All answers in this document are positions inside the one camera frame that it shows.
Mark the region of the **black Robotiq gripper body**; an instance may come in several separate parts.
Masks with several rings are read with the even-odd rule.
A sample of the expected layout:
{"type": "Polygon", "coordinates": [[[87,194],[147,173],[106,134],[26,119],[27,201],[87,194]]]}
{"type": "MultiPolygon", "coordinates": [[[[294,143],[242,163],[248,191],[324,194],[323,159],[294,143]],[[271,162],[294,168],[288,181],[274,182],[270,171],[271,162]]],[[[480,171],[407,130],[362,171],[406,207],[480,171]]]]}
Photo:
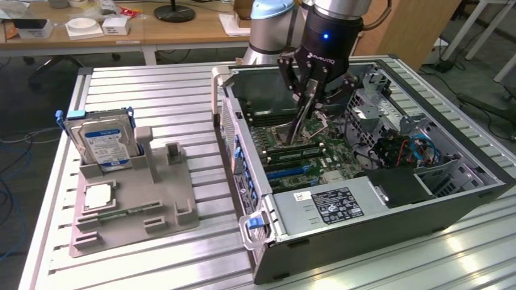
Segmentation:
{"type": "Polygon", "coordinates": [[[302,44],[295,52],[300,83],[308,80],[330,83],[350,67],[350,54],[363,19],[334,18],[311,8],[307,14],[302,44]]]}

